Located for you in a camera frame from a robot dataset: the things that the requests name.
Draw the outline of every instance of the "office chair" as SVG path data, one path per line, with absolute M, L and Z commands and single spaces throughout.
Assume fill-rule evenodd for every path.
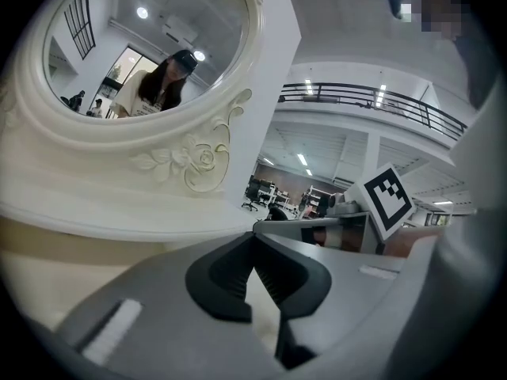
M 259 196 L 259 201 L 255 201 L 256 204 L 259 204 L 260 206 L 267 207 L 268 203 L 266 201 L 269 201 L 271 196 L 269 194 L 261 194 Z
M 255 209 L 255 211 L 259 211 L 257 207 L 255 207 L 252 203 L 254 201 L 259 200 L 259 188 L 261 187 L 261 182 L 256 179 L 252 179 L 250 182 L 250 186 L 248 187 L 248 190 L 246 191 L 246 198 L 250 200 L 249 203 L 243 203 L 241 207 L 247 206 L 250 208 L 250 211 L 252 209 Z

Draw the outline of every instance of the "black rubber part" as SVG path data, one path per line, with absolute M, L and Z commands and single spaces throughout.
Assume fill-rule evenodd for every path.
M 284 319 L 312 315 L 331 288 L 328 270 L 263 234 L 255 234 L 252 246 L 255 270 Z
M 315 353 L 310 351 L 310 349 L 295 343 L 294 335 L 287 319 L 281 316 L 275 357 L 287 370 L 294 369 L 315 357 Z
M 226 321 L 251 322 L 245 303 L 246 281 L 254 268 L 250 256 L 252 233 L 196 260 L 185 274 L 187 291 L 203 310 Z
M 252 233 L 196 260 L 185 284 L 194 302 L 213 317 L 251 322 L 245 297 L 254 267 L 286 319 L 313 314 L 331 287 L 331 274 L 319 262 Z

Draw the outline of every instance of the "column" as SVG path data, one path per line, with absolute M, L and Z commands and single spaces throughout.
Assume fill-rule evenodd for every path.
M 379 166 L 380 135 L 368 134 L 366 154 L 364 154 L 363 174 L 373 173 Z
M 231 159 L 223 182 L 225 198 L 240 205 L 252 165 L 264 142 L 278 97 L 301 40 L 291 0 L 263 0 L 264 40 L 259 60 L 245 84 L 252 98 L 231 123 Z

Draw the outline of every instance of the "white ceiling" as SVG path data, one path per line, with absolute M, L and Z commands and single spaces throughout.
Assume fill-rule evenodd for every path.
M 387 0 L 292 0 L 302 34 L 294 63 L 358 62 L 403 70 L 467 98 L 452 42 L 396 20 Z
M 261 148 L 259 160 L 264 158 L 294 173 L 306 175 L 310 169 L 319 180 L 332 182 L 347 189 L 363 172 L 367 135 L 336 127 L 303 123 L 272 122 Z M 301 164 L 297 154 L 303 154 L 308 167 Z M 419 162 L 421 155 L 409 146 L 389 139 L 381 139 L 378 167 L 391 162 L 399 173 Z M 452 167 L 428 163 L 402 178 L 406 189 L 417 198 L 415 202 L 428 211 L 446 211 L 449 207 L 437 207 L 433 203 L 451 200 L 452 212 L 473 211 L 470 196 L 464 183 Z
M 150 14 L 146 20 L 136 14 L 140 6 Z M 238 49 L 246 7 L 240 0 L 117 0 L 112 12 L 115 21 L 169 53 L 181 47 L 162 33 L 162 26 L 169 15 L 177 15 L 198 33 L 192 44 L 207 58 L 196 74 L 211 84 Z

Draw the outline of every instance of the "person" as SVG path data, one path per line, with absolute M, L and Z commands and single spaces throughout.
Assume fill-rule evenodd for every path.
M 181 90 L 195 70 L 197 59 L 187 49 L 164 60 L 151 73 L 136 72 L 116 95 L 111 109 L 118 118 L 145 116 L 181 103 Z
M 275 204 L 268 205 L 269 213 L 266 221 L 287 221 L 287 215 Z
M 89 110 L 86 115 L 90 117 L 96 117 L 96 118 L 102 118 L 102 99 L 96 99 L 95 100 L 95 107 L 93 107 L 91 110 Z
M 401 4 L 410 4 L 423 31 L 439 32 L 450 40 L 463 60 L 468 76 L 468 100 L 480 109 L 500 74 L 497 52 L 464 0 L 389 0 L 391 12 L 401 18 Z
M 81 90 L 79 94 L 76 94 L 69 100 L 69 107 L 71 110 L 79 112 L 81 107 L 82 98 L 85 96 L 85 90 Z

